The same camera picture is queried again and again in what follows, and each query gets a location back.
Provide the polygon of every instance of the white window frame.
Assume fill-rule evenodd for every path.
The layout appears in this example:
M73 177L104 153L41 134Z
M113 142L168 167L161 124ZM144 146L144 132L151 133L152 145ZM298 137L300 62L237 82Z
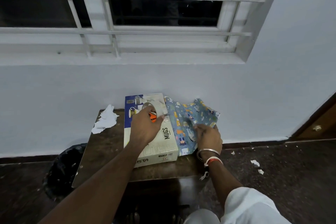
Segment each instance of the white window frame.
M172 27L113 25L108 0L84 0L92 28L82 28L73 2L68 0L77 28L0 28L4 53L0 57L20 52L20 47L38 56L38 45L48 45L50 55L46 56L55 64L67 63L60 60L64 55L53 55L55 50L67 57L76 53L81 64L96 64L97 60L104 64L244 63L273 0L219 1L223 3L217 27ZM83 50L90 61L80 56Z

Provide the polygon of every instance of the patterned wrapping paper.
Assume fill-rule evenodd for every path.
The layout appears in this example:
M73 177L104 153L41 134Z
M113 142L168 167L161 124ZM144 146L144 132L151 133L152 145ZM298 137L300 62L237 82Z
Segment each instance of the patterned wrapping paper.
M165 102L178 146L178 155L192 154L197 149L197 133L193 126L205 124L213 128L220 113L207 107L199 98L191 104L180 104L170 97L165 97Z

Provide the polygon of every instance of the box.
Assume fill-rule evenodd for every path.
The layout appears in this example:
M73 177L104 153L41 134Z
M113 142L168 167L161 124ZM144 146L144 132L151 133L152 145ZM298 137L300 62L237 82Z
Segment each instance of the box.
M143 104L148 100L159 101L162 104L163 113L168 113L162 93L125 97L124 147L129 142L132 115L141 111ZM154 140L141 152L134 167L175 161L178 154L179 150L170 123L170 118L169 116L166 116L165 120L162 122L160 131Z

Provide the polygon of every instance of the wooden table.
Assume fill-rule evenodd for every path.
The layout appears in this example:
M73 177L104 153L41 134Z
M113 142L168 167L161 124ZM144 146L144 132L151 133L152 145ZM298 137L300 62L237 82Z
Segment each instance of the wooden table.
M115 113L119 115L115 126L98 134L91 133L72 187L77 188L123 150L125 112L124 109L116 109ZM130 182L191 176L198 180L203 174L203 164L196 158L195 154L192 154L178 157L177 161L174 162L134 168Z

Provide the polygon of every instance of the wall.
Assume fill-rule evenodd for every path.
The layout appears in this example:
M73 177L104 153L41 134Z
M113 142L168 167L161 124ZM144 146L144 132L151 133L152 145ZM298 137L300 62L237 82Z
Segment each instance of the wall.
M335 11L336 0L275 0L242 65L0 67L0 156L86 142L100 108L153 92L201 97L224 142L284 139L336 89Z

